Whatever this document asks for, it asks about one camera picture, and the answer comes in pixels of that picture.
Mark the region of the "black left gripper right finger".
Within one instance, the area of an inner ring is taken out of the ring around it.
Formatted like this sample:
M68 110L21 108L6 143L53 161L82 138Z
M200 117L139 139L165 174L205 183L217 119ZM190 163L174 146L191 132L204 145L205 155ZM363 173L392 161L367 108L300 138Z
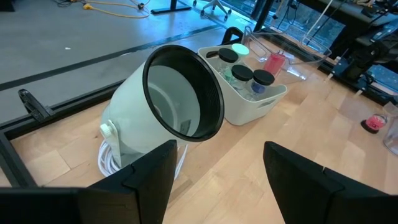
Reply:
M285 224L398 224L398 195L323 167L275 142L263 161Z

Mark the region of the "black frame clamp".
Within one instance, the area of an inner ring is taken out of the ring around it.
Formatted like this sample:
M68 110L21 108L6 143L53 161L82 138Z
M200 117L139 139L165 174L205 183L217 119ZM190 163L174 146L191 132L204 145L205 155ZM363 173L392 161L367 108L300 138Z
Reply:
M226 29L221 45L240 44L244 33L237 27L229 27Z
M39 102L36 97L26 89L18 91L20 100L22 101L27 112L38 122L44 122L52 117L55 112L48 106Z

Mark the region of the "black-lid jar red contents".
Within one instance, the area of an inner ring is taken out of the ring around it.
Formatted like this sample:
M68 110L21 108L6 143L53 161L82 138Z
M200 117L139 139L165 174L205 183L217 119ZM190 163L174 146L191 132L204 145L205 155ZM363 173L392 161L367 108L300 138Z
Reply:
M377 134L387 124L387 116L384 114L373 114L368 119L362 120L360 125L367 132Z

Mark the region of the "red cube adapter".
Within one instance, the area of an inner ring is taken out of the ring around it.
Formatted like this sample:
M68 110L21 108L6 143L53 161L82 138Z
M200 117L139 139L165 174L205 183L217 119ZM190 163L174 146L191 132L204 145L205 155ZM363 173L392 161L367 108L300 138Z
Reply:
M285 60L286 57L283 54L271 53L265 61L263 69L276 77L282 69Z

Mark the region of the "mint-lid jar green contents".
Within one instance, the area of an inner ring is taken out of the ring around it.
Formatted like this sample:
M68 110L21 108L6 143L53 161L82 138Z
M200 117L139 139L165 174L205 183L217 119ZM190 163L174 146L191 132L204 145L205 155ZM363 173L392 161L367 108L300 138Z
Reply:
M237 60L237 62L234 63L234 65L242 63L243 58L249 54L249 49L243 44L233 44L230 49L235 51L239 55L239 59ZM231 79L231 68L226 72L222 73L224 78L228 82Z

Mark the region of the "white plastic bin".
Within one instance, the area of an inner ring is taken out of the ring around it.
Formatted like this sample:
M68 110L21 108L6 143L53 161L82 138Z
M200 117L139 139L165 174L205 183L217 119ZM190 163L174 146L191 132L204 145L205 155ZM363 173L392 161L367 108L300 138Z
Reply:
M209 65L215 74L224 99L224 118L235 126L241 126L265 116L286 95L285 85L271 85L257 101L245 99L216 70L217 58L207 58L206 54L221 48L231 49L231 45L203 47L198 49L198 55Z

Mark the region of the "black-lid jar violet contents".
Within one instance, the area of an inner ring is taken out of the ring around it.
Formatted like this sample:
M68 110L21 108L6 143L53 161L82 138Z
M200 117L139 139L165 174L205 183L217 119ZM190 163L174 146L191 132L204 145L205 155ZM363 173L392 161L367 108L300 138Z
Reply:
M253 78L248 84L249 98L252 101L256 101L260 96L265 93L267 88L273 84L275 77L273 74L266 70L255 70L253 71Z

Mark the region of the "clear plastic tray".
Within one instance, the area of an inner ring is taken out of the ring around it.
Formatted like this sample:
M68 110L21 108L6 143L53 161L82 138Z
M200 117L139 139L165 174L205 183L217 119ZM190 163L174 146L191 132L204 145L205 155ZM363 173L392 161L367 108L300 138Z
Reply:
M244 28L242 44L249 49L245 63L254 69L263 69L271 53L283 54L285 63L275 84L291 84L305 81L319 65L330 55L330 50L316 40L310 40L305 33L290 27L289 31L277 32L273 28L263 32L254 32L251 27Z
M398 156L398 106L388 102L384 106L384 111L388 115L390 125L383 139L383 143L388 150Z

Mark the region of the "black aluminium table frame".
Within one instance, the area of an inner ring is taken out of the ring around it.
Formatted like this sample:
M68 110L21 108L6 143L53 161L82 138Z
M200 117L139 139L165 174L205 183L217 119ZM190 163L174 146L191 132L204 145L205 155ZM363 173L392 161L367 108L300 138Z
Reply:
M68 65L66 67L57 68L48 72L44 72L44 78L47 73L49 75L59 75L61 73L70 72L72 70L78 70L83 67L90 66L95 63L104 62L117 57L122 56L125 53L133 53L138 50L144 50L152 47L159 47L161 44L169 44L175 40L186 39L194 34L199 34L205 32L214 27L206 27L203 29L197 29L192 32L183 33L180 35L175 35L173 37L168 37L166 39L159 40L158 42L151 42L147 47L133 47L131 49L122 50L120 52L111 53L101 57L93 58L83 62L75 63L73 65ZM353 87L343 83L339 78L335 78L338 82L347 86L352 90L356 90ZM49 106L55 114L44 122L36 121L28 112L27 115L12 119L5 123L0 124L0 167L5 173L9 183L13 187L35 187L37 186L32 175L27 170L21 157L16 152L14 146L11 144L10 140L18 138L24 134L30 133L36 129L43 126L52 124L58 120L72 116L73 114L79 113L82 110L91 108L94 105L98 105L111 98L111 95L116 91L116 89L125 81L122 79L118 82L106 85L104 87L98 88L96 90L90 91L88 93L76 96L69 100L57 103L55 105ZM388 94L387 91L382 90L381 87L376 87L375 85L369 85L366 91L363 92L363 96L369 98L370 100L380 104L385 105L389 101L393 103L398 102L398 95Z

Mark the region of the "grey office chair base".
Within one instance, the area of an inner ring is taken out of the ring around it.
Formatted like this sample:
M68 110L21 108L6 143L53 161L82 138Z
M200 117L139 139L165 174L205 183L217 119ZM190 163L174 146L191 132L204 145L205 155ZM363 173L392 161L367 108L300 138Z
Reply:
M226 14L226 17L228 17L232 13L231 9L226 9L224 7L224 5L223 5L221 0L201 0L201 1L206 1L207 2L207 4L205 4L202 7L202 10L200 12L201 16L203 16L205 14L205 9L208 8L208 7L211 7L213 11L215 10L216 7L219 7Z

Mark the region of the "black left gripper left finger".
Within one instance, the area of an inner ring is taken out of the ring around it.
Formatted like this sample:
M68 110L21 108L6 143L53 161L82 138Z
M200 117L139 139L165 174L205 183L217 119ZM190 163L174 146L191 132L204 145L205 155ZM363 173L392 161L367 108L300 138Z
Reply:
M162 224L177 165L169 140L79 194L81 224Z

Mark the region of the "black flat stand base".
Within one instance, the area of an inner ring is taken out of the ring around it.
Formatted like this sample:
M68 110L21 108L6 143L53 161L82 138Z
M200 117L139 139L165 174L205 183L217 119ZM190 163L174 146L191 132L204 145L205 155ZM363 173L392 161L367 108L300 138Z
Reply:
M190 6L177 6L177 0L170 0L169 8L152 9L150 13L153 15L157 15L157 14L165 14L170 12L189 11L190 9L191 9Z

